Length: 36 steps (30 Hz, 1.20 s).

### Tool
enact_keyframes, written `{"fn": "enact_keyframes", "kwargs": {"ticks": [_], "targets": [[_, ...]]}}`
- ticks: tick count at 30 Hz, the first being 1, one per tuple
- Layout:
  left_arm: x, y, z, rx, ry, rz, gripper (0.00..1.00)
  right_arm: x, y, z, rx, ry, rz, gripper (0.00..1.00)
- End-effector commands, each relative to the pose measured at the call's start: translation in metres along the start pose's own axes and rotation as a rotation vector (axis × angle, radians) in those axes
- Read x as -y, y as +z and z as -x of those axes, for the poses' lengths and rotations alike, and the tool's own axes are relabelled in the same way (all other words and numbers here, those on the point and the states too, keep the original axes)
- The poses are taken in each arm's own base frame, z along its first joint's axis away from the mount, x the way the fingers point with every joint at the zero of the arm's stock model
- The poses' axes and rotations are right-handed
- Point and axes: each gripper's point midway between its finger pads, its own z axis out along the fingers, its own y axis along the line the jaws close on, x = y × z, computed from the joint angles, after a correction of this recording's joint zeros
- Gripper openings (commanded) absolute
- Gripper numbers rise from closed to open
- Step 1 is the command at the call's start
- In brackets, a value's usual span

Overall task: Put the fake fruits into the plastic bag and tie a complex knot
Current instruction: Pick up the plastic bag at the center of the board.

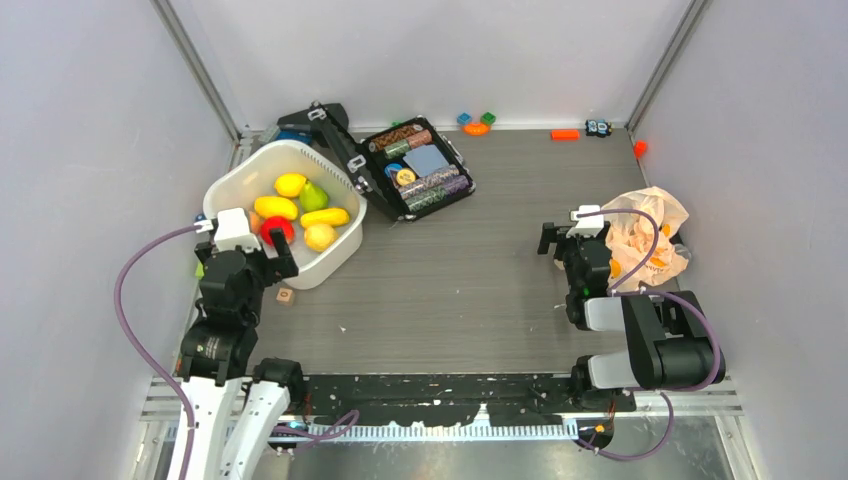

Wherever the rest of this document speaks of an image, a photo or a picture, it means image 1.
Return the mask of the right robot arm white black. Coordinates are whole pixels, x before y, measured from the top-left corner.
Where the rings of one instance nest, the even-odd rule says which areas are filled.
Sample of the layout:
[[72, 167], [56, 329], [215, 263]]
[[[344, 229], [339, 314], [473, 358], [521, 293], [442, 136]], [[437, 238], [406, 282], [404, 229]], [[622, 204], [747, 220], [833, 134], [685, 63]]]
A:
[[626, 338], [621, 351], [577, 360], [567, 387], [577, 406], [591, 411], [626, 391], [694, 391], [725, 379], [724, 355], [693, 292], [612, 295], [611, 253], [601, 237], [570, 237], [567, 231], [543, 224], [537, 252], [551, 253], [563, 267], [569, 322], [579, 330]]

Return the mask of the red fake apple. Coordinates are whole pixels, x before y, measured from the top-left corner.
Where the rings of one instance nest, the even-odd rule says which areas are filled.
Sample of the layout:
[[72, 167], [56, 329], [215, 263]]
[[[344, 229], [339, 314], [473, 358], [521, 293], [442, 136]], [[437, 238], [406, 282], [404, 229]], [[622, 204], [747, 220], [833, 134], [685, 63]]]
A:
[[296, 239], [295, 230], [289, 220], [281, 216], [272, 216], [265, 219], [260, 226], [260, 236], [262, 240], [269, 244], [273, 244], [271, 233], [279, 230], [285, 237], [287, 244], [292, 244]]

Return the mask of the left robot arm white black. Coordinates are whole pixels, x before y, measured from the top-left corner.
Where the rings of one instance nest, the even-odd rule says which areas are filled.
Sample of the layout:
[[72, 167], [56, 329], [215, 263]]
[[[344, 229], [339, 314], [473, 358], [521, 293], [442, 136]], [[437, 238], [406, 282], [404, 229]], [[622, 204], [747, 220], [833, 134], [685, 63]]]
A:
[[198, 316], [180, 345], [183, 407], [170, 479], [251, 478], [279, 417], [305, 405], [301, 365], [266, 358], [252, 371], [238, 420], [231, 419], [258, 341], [264, 292], [299, 273], [284, 232], [276, 228], [270, 238], [275, 257], [262, 248], [219, 250], [210, 241], [195, 247], [204, 276]]

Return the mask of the green fake pear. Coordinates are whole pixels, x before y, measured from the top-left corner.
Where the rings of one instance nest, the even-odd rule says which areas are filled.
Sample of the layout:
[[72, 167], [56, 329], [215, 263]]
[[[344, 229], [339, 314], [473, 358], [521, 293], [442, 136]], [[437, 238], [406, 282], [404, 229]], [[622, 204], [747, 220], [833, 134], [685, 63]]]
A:
[[304, 213], [326, 209], [329, 206], [329, 196], [323, 188], [314, 182], [306, 181], [298, 200]]

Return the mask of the translucent plastic bag banana print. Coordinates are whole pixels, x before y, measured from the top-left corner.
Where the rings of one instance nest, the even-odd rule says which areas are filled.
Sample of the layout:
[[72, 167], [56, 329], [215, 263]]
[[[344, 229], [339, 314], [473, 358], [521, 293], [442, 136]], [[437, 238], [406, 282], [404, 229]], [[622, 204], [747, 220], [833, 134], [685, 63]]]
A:
[[611, 252], [609, 286], [634, 291], [642, 283], [659, 286], [689, 265], [673, 236], [689, 214], [670, 193], [649, 187], [619, 195], [602, 206], [609, 223], [605, 245]]

